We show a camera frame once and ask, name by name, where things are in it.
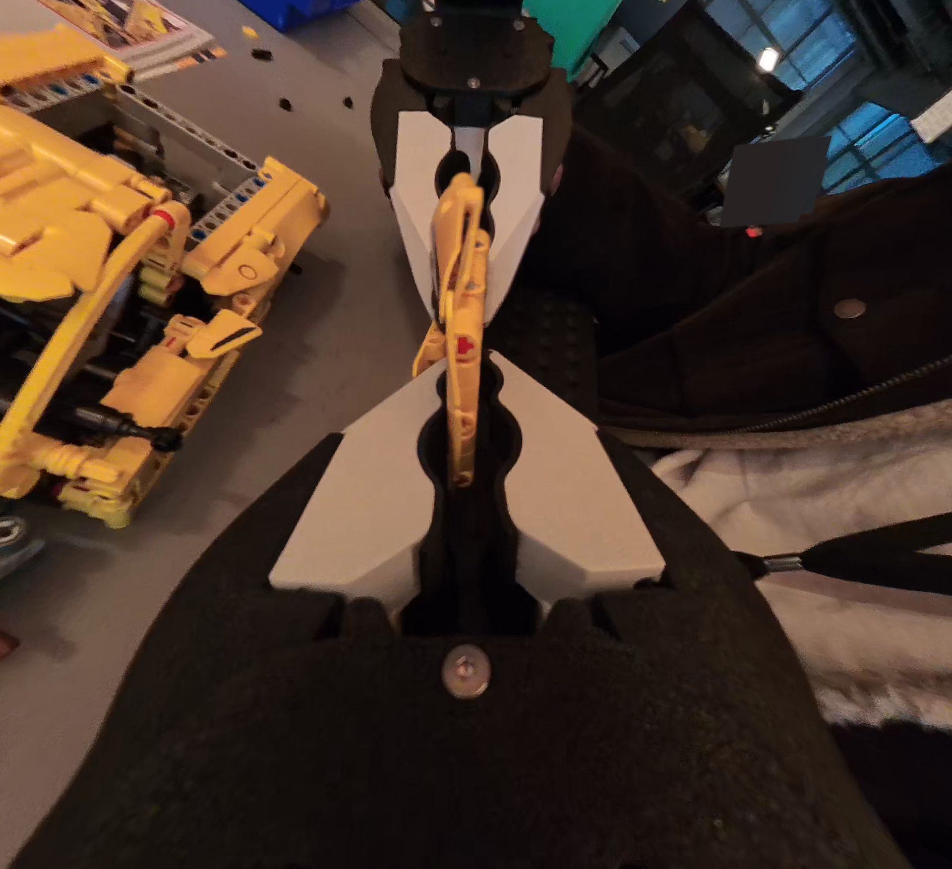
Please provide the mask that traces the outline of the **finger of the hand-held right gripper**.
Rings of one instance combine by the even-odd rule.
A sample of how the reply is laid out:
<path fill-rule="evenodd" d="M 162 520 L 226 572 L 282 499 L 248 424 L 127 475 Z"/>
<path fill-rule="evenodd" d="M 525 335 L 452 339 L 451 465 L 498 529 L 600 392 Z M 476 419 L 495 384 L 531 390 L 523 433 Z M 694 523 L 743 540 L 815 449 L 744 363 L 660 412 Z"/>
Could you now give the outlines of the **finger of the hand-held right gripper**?
<path fill-rule="evenodd" d="M 432 221 L 437 175 L 453 134 L 429 112 L 402 111 L 397 124 L 394 180 L 389 190 L 412 279 L 429 316 L 434 313 Z"/>
<path fill-rule="evenodd" d="M 487 134 L 499 184 L 489 205 L 494 232 L 486 263 L 485 324 L 506 300 L 543 206 L 542 135 L 542 119 L 527 115 L 513 115 Z"/>

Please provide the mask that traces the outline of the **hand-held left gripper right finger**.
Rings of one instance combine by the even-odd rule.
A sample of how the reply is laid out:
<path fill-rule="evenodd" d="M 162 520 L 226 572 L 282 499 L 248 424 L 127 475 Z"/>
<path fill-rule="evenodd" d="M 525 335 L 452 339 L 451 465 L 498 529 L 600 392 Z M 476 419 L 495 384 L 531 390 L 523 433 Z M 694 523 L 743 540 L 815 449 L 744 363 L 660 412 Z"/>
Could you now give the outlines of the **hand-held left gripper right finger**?
<path fill-rule="evenodd" d="M 563 600 L 659 578 L 663 558 L 596 425 L 502 354 L 490 361 L 521 435 L 504 479 L 517 583 L 537 600 Z"/>

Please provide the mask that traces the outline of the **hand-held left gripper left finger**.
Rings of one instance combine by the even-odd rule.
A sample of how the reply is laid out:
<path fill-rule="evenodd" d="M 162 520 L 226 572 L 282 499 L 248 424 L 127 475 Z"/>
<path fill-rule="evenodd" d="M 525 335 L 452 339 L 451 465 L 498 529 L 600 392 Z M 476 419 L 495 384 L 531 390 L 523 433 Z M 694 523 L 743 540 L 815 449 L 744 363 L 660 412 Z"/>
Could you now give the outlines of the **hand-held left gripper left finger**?
<path fill-rule="evenodd" d="M 268 575 L 279 590 L 378 601 L 390 620 L 419 594 L 418 550 L 436 489 L 418 442 L 443 417 L 432 366 L 345 428 L 300 519 Z"/>

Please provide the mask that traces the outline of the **yellow brick panel assembly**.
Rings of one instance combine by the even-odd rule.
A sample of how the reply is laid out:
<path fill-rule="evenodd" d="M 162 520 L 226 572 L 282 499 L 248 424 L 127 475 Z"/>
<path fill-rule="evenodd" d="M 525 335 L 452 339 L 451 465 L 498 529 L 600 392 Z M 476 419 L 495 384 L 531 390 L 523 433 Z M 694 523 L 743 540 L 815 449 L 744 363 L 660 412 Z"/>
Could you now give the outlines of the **yellow brick panel assembly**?
<path fill-rule="evenodd" d="M 482 371 L 482 313 L 467 300 L 446 301 L 443 327 L 432 322 L 414 362 L 416 378 L 446 361 L 446 426 L 451 484 L 470 487 L 475 475 L 478 409 Z"/>

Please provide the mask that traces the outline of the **yellow toy brick car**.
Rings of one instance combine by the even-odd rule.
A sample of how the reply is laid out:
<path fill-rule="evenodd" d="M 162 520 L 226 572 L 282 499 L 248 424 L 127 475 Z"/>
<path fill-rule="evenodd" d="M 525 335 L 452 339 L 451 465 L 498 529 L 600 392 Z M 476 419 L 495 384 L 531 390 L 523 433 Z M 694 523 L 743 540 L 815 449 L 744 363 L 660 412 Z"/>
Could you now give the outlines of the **yellow toy brick car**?
<path fill-rule="evenodd" d="M 65 25 L 3 34 L 1 84 L 5 579 L 45 546 L 31 499 L 129 525 L 329 206 Z"/>

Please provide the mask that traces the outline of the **person's right forearm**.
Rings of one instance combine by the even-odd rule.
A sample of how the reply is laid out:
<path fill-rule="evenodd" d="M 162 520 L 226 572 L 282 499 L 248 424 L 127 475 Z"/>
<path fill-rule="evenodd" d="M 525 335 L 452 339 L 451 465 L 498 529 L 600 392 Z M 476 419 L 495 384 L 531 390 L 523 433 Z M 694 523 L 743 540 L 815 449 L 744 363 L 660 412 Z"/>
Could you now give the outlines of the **person's right forearm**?
<path fill-rule="evenodd" d="M 515 284 L 579 304 L 606 356 L 701 310 L 755 268 L 758 247 L 653 185 L 575 126 Z"/>

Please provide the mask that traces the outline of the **black perforated panel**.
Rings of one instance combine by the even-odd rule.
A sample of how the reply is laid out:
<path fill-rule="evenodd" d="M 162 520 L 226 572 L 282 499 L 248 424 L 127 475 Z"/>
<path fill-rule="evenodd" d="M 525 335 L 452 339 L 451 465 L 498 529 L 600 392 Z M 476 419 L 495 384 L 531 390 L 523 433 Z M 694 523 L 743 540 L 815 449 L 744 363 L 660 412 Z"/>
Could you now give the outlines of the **black perforated panel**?
<path fill-rule="evenodd" d="M 598 417 L 596 323 L 581 305 L 515 287 L 484 332 L 489 349 L 595 421 Z"/>

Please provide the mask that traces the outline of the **person's white shirt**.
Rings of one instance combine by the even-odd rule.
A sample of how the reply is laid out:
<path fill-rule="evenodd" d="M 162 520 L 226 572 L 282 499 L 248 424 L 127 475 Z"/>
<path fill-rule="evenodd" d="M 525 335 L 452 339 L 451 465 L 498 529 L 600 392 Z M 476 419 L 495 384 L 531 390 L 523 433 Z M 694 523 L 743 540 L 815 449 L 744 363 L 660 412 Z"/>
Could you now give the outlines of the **person's white shirt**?
<path fill-rule="evenodd" d="M 760 556 L 950 511 L 950 401 L 804 445 L 636 454 L 728 546 Z M 761 589 L 828 722 L 950 732 L 948 598 L 804 574 Z"/>

